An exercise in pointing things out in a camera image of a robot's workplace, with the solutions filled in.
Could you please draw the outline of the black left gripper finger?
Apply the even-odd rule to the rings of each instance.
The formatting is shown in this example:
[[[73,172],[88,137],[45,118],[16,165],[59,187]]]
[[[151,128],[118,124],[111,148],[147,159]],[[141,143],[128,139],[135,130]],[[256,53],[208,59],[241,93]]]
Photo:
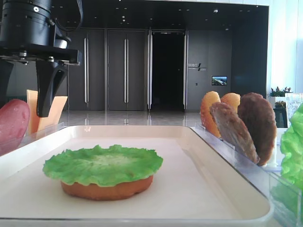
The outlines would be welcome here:
[[[0,108],[2,108],[7,101],[7,89],[13,67],[13,63],[5,60],[0,61]]]
[[[37,107],[38,117],[48,117],[53,99],[67,74],[67,66],[62,61],[37,61]]]

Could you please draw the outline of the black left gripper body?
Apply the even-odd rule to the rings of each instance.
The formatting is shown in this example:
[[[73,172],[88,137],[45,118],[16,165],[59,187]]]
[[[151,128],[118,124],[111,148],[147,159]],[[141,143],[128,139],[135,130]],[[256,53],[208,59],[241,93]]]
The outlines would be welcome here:
[[[9,23],[0,26],[0,65],[14,62],[59,61],[80,65],[82,53],[67,48],[71,40],[56,24]]]

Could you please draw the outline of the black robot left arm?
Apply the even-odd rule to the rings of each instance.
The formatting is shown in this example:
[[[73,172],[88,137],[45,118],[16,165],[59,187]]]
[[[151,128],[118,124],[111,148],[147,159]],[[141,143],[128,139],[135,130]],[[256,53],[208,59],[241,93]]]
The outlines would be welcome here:
[[[67,65],[80,65],[82,53],[67,48],[68,29],[51,17],[50,0],[5,0],[0,26],[0,103],[6,100],[13,62],[36,64],[39,117],[47,117]]]

